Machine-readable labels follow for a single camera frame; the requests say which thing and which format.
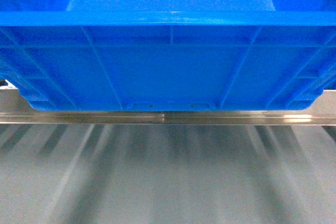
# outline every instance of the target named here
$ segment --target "gray surface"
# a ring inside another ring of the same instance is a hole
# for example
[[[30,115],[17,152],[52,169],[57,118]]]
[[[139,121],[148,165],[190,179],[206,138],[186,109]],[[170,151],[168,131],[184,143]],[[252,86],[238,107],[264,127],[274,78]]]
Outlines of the gray surface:
[[[301,111],[222,112],[42,112],[17,89],[0,90],[0,123],[336,125],[336,91],[325,91]]]
[[[335,223],[335,132],[0,125],[1,223]]]

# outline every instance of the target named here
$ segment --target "gray floor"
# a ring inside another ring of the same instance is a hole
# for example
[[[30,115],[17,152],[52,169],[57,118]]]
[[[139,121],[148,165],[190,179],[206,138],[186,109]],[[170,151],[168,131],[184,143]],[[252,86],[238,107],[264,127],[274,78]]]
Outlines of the gray floor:
[[[0,125],[1,223],[336,223],[336,128]]]

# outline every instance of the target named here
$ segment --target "metal rail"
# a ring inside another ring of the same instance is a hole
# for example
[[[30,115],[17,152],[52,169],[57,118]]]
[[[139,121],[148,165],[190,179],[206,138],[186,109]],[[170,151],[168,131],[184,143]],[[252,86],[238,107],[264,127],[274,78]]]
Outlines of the metal rail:
[[[336,91],[325,91],[302,111],[42,112],[17,89],[0,90],[0,123],[336,125]]]

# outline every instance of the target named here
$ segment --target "metal frame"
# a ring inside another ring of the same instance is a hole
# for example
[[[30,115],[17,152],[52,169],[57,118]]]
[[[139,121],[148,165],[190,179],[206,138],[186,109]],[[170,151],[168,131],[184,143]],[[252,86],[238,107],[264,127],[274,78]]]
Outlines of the metal frame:
[[[325,91],[302,111],[222,112],[43,112],[32,109],[17,89],[0,90],[0,123],[336,125],[336,91]]]

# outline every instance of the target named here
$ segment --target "plastic crate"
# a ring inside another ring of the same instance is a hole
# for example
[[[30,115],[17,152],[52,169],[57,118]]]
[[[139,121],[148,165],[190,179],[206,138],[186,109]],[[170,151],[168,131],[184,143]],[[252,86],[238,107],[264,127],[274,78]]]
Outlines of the plastic crate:
[[[336,0],[1,0],[0,75],[39,110],[304,109]]]

